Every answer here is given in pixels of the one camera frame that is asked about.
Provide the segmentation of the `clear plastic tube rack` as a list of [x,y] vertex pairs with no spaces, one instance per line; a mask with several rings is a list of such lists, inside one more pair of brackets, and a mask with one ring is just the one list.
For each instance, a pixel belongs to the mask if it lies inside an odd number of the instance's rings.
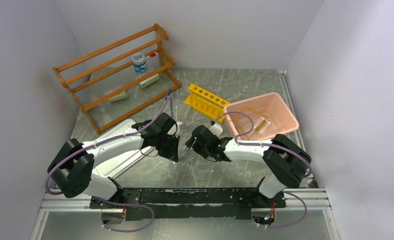
[[167,103],[164,111],[176,121],[186,121],[191,111],[191,106],[181,100],[174,99],[172,96],[170,98],[171,100]]

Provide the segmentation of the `tan rubber tubing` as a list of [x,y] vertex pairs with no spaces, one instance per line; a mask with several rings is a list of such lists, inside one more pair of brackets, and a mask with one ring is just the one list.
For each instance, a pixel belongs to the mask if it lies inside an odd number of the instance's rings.
[[[260,110],[252,107],[242,107],[238,111],[252,119],[254,125],[251,133],[261,134],[271,125],[270,117]],[[251,122],[248,118],[239,114],[234,117],[234,124],[240,132],[247,132],[251,128]]]

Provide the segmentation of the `yellow test tube rack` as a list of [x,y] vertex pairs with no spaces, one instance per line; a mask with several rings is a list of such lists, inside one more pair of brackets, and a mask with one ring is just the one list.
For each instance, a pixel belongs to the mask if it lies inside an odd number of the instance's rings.
[[223,114],[224,107],[230,104],[229,101],[193,83],[188,87],[188,90],[189,96],[184,103],[213,120]]

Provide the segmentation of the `blue capped test tube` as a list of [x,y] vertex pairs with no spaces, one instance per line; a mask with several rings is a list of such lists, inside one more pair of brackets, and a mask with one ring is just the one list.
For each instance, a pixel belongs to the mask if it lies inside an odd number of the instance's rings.
[[173,89],[170,89],[168,92],[168,95],[167,95],[167,99],[169,100],[169,103],[170,103],[170,116],[172,118],[174,118],[174,116],[173,116],[173,100],[172,100],[172,96],[171,96],[172,93],[173,93]]

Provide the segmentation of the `pink plastic bin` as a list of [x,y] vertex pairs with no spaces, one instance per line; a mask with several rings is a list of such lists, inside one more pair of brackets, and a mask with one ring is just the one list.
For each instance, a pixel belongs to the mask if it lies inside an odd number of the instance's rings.
[[[253,130],[253,121],[246,114],[238,110],[243,107],[251,107],[260,110],[262,113],[270,117],[271,125],[261,134],[251,133]],[[271,92],[260,96],[248,98],[238,102],[230,103],[224,107],[225,123],[228,132],[231,136],[239,136],[239,140],[244,141],[263,141],[272,139],[277,134],[289,134],[299,129],[299,122],[294,114],[284,102],[282,97],[276,93]],[[234,124],[234,117],[242,115],[248,118],[251,122],[251,128],[246,132],[240,132],[236,129]]]

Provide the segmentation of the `white metal tray lid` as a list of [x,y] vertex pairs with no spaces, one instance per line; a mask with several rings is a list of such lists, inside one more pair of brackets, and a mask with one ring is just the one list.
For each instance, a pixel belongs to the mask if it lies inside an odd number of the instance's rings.
[[[124,131],[130,129],[131,126],[135,123],[136,121],[134,121],[133,119],[126,119],[112,129],[103,133],[95,140],[95,142],[99,142],[100,140],[114,135],[119,135],[120,133],[123,133]],[[98,165],[94,164],[94,169],[92,173],[103,178],[110,177],[115,179],[122,175],[124,172],[126,172],[129,168],[133,167],[144,157],[146,157],[146,155],[154,156],[155,153],[156,150],[154,147],[146,147],[143,150],[128,151],[114,158],[106,160]]]

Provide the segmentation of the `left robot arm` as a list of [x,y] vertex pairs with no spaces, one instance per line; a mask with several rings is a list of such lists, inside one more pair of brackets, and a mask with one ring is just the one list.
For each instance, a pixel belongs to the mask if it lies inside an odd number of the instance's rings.
[[86,142],[72,138],[64,143],[49,165],[47,178],[55,182],[66,198],[80,194],[96,196],[116,208],[123,202],[120,185],[95,167],[146,148],[154,148],[160,157],[178,162],[180,127],[181,123],[161,113],[144,122],[127,119],[115,128],[113,135],[105,138]]

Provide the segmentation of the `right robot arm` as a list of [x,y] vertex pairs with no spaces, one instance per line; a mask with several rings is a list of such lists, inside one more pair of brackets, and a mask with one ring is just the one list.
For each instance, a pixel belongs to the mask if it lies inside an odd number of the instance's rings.
[[267,207],[282,190],[298,188],[312,172],[310,155],[283,134],[269,140],[250,141],[219,137],[217,133],[213,127],[200,125],[185,145],[203,158],[217,162],[264,163],[272,174],[262,178],[254,194],[260,207]]

